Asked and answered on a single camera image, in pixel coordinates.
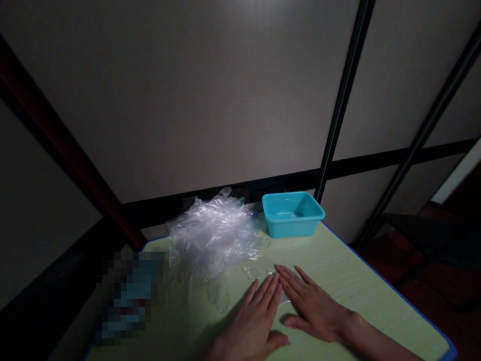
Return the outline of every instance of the table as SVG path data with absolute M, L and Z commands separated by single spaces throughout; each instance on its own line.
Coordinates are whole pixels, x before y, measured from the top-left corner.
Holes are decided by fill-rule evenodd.
M 168 239 L 149 242 L 144 251 L 165 248 Z M 359 312 L 388 336 L 426 361 L 449 361 L 456 357 L 452 342 L 366 264 L 348 245 L 320 222 L 310 237 L 272 239 L 263 254 L 274 263 L 299 265 L 331 296 Z M 167 301 L 152 301 L 150 322 L 136 338 L 114 346 L 93 347 L 88 361 L 193 359 L 228 323 L 234 305 L 251 284 L 240 267 L 232 267 L 221 279 L 228 285 L 230 302 L 225 313 L 209 303 L 205 288 L 177 287 Z M 157 291 L 163 292 L 160 284 Z M 326 343 L 284 327 L 280 318 L 295 313 L 290 303 L 282 304 L 273 329 L 289 336 L 291 345 L 273 353 L 269 360 L 357 360 L 345 347 Z

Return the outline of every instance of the turquoise plastic basin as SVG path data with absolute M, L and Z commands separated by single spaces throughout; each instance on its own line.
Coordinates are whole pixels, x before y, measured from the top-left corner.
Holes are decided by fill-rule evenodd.
M 326 216 L 307 192 L 266 194 L 262 206 L 271 238 L 311 236 Z

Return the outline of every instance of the crumpled plastic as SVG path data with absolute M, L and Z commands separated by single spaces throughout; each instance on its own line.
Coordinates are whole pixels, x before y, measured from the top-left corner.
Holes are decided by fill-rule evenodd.
M 270 238 L 265 224 L 245 205 L 245 199 L 229 197 L 222 189 L 211 201 L 194 198 L 187 212 L 167 223 L 170 231 L 169 271 L 174 282 L 205 287 L 207 299 L 219 312 L 229 304 L 228 285 L 219 278 L 232 266 L 240 266 L 251 281 L 274 271 L 273 262 L 261 254 Z

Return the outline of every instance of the black chair seat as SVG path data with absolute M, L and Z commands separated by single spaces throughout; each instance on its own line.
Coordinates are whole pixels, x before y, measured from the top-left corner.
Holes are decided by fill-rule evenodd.
M 440 261 L 456 267 L 481 268 L 481 228 L 452 225 L 432 218 L 385 214 L 403 237 L 424 255 L 444 248 Z

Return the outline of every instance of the left hand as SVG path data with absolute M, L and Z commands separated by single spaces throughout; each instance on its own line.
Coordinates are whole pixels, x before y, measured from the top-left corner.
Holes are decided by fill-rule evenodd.
M 279 275 L 269 276 L 257 294 L 256 280 L 229 327 L 204 355 L 209 361 L 263 361 L 275 350 L 290 345 L 289 338 L 271 327 L 282 295 Z

